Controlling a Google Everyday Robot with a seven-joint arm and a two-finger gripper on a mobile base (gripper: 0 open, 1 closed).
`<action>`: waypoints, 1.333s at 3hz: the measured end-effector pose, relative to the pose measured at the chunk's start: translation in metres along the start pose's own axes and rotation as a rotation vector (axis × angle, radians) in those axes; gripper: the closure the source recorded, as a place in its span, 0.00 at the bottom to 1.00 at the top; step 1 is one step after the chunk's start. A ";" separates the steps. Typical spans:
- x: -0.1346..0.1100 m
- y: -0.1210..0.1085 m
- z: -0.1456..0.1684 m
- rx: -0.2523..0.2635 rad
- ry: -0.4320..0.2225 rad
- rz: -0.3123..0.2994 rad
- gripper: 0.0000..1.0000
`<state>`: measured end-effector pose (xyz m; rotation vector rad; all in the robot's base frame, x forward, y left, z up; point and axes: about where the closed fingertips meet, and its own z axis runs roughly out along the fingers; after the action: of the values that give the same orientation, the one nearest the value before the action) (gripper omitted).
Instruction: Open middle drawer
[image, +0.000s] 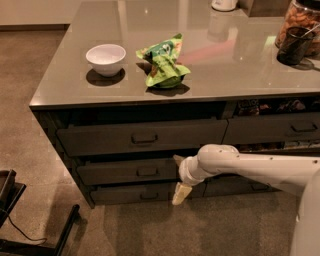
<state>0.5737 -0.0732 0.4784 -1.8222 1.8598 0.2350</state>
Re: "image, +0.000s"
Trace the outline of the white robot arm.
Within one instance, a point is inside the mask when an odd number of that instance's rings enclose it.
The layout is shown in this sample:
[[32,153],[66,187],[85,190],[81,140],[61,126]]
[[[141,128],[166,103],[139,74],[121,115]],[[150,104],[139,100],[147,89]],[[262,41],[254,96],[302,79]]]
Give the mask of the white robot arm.
[[300,204],[290,256],[320,256],[320,158],[246,154],[231,145],[208,144],[191,157],[175,156],[179,166],[172,203],[181,204],[205,179],[236,174],[297,195]]

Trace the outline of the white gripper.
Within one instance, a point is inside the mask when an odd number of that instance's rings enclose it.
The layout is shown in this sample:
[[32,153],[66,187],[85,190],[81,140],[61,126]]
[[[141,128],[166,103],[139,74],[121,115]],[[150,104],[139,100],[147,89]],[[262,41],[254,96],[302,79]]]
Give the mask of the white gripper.
[[177,206],[191,193],[191,186],[202,183],[208,177],[208,173],[200,167],[196,156],[184,158],[179,155],[174,155],[173,159],[179,166],[179,176],[183,182],[178,182],[175,187],[172,204]]

